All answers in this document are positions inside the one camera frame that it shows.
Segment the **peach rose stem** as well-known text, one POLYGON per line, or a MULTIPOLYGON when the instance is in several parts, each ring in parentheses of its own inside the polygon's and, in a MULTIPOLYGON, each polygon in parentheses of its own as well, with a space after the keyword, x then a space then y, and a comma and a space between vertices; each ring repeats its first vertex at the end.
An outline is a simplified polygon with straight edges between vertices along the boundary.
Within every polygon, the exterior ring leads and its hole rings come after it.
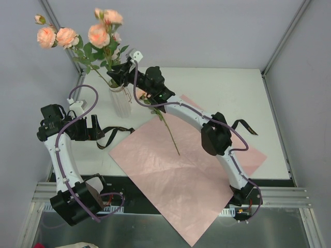
POLYGON ((95 8, 94 15, 99 21, 88 30, 90 44, 101 51, 103 60, 103 48, 110 43, 110 35, 122 26, 123 17, 116 10, 95 8))
POLYGON ((93 47, 104 51, 104 48, 111 43, 111 36, 103 24, 90 27, 88 30, 89 42, 84 44, 81 36, 74 29, 64 27, 55 30, 55 27, 47 23, 42 15, 35 16, 35 23, 43 26, 37 32, 37 42, 41 48, 51 49, 60 46, 64 50, 72 50, 76 54, 75 60, 86 67, 86 73, 95 71, 100 78, 105 80, 99 72, 100 67, 93 64, 95 57, 92 53, 93 47))
POLYGON ((175 146, 175 149, 177 151, 177 154, 180 156, 180 152, 179 152, 178 146, 177 146, 177 144, 176 144, 176 142, 174 140, 174 137, 172 135, 171 129, 168 126, 167 121, 164 118, 162 112, 160 110, 156 109, 155 107, 151 107, 151 102, 147 98, 147 93, 144 92, 143 90, 141 90, 141 89, 136 90, 136 97, 137 97, 137 99, 139 101, 143 102, 145 105, 149 105, 148 108, 150 109, 151 113, 157 115, 158 118, 159 118, 159 120, 162 121, 163 124, 166 126, 166 128, 167 128, 167 130, 169 132, 169 135, 171 137, 171 140, 173 142, 173 145, 175 146))

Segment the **pale pink rose stem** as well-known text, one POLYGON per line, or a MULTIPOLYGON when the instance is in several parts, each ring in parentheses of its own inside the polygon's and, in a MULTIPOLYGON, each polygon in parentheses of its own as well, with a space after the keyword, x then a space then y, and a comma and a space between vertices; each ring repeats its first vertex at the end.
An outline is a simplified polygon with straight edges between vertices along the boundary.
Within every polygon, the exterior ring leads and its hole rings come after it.
POLYGON ((122 53, 129 47, 129 45, 121 46, 121 42, 122 40, 118 32, 114 32, 110 35, 110 43, 103 48, 101 67, 105 67, 110 71, 114 66, 121 63, 122 53))

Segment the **pink wrapping paper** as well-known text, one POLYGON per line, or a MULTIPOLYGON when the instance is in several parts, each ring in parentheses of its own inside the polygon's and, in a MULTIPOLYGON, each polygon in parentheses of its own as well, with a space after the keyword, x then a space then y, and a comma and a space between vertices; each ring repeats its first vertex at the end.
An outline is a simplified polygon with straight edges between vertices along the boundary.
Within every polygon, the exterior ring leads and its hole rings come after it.
POLYGON ((163 217, 193 246, 266 156, 247 149, 232 134, 224 152, 202 147, 200 132, 210 114, 174 97, 165 119, 176 143, 157 118, 142 125, 110 151, 111 158, 163 217))

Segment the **black printed ribbon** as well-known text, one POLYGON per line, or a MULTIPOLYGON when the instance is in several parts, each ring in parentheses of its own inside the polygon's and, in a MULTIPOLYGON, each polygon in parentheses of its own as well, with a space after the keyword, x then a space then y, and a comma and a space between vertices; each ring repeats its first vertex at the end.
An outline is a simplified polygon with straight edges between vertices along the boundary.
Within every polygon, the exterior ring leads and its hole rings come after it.
MULTIPOLYGON (((231 126, 234 130, 237 128, 238 124, 241 124, 249 133, 253 134, 253 135, 258 135, 252 128, 250 125, 248 125, 248 123, 243 120, 243 119, 238 119, 238 120, 235 120, 235 122, 233 123, 233 125, 231 126)), ((101 145, 99 144, 98 142, 96 143, 97 144, 97 147, 101 150, 104 150, 106 149, 114 140, 116 134, 118 131, 121 131, 121 132, 130 132, 133 133, 135 131, 134 128, 124 128, 124 127, 106 127, 102 130, 104 132, 104 134, 112 131, 107 143, 105 145, 101 145)))

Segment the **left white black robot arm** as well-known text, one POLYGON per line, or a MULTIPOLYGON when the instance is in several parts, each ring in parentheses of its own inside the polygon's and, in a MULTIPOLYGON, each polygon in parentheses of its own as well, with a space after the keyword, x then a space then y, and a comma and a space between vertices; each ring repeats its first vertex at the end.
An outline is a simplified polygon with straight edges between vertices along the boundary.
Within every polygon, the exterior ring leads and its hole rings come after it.
POLYGON ((42 107, 41 113, 43 120, 37 137, 50 154, 56 178, 56 195, 50 198, 52 208, 70 226, 87 218, 99 221, 96 214, 103 209, 109 188, 99 174, 83 180, 71 151, 72 141, 97 141, 104 137, 97 116, 92 115, 89 128, 86 118, 73 119, 58 104, 42 107))

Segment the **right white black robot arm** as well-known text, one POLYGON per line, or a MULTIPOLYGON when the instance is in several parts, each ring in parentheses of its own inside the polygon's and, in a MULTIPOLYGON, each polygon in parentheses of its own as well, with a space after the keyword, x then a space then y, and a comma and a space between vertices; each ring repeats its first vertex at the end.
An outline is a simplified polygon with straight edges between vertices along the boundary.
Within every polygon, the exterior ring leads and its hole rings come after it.
POLYGON ((240 166, 231 140, 232 134, 237 134, 238 124, 256 135, 246 121, 238 119, 229 126, 222 113, 206 114, 193 107, 165 86, 164 77, 158 66, 149 67, 142 73, 138 70, 137 61, 129 59, 126 63, 113 66, 107 74, 119 86, 132 84, 134 88, 146 92, 149 102, 147 107, 176 116, 200 132, 202 148, 218 159, 228 176, 233 192, 231 204, 241 206, 251 198, 254 184, 240 166))

